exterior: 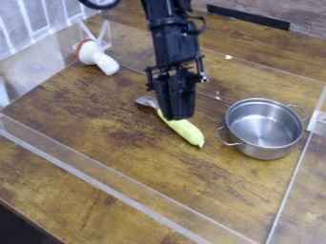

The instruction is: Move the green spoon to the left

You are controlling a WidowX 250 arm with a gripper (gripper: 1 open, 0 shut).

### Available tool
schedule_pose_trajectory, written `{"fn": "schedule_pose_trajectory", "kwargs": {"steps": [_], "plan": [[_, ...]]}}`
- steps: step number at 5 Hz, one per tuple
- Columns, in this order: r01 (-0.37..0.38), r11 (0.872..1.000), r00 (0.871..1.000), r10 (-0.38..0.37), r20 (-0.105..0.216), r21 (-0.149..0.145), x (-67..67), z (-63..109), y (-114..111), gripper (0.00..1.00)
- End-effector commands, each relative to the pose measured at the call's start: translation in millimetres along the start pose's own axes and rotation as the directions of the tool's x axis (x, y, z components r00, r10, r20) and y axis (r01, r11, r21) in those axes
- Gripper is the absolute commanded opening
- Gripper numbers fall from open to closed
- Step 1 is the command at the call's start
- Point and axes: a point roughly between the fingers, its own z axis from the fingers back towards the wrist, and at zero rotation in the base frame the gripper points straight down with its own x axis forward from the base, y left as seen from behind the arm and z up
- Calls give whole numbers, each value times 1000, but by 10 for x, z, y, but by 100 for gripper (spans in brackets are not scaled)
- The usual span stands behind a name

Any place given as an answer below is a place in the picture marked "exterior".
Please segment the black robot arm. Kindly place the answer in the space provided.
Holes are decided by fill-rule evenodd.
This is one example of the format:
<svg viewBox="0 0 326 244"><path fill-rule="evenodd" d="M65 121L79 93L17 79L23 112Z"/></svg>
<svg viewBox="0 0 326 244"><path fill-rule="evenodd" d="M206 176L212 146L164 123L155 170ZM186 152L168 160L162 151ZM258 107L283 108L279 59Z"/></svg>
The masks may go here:
<svg viewBox="0 0 326 244"><path fill-rule="evenodd" d="M147 90L155 91L167 120L194 116L196 84L207 81L199 35L202 16L191 16L191 0L142 0L150 22L155 66L146 68Z"/></svg>

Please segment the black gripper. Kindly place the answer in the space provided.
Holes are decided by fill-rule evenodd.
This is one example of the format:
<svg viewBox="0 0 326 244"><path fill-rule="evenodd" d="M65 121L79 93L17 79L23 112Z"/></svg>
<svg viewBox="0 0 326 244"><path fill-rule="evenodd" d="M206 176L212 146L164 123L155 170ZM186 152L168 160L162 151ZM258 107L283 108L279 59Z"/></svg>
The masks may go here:
<svg viewBox="0 0 326 244"><path fill-rule="evenodd" d="M203 17L163 17L150 20L155 66L146 68L147 90L155 90L159 108L167 120L190 118L195 113L196 83L207 81L199 45L199 35L204 30ZM159 69L159 74L166 74L188 61L196 62L196 74L180 68L171 81L167 75L159 75L154 79L155 69Z"/></svg>

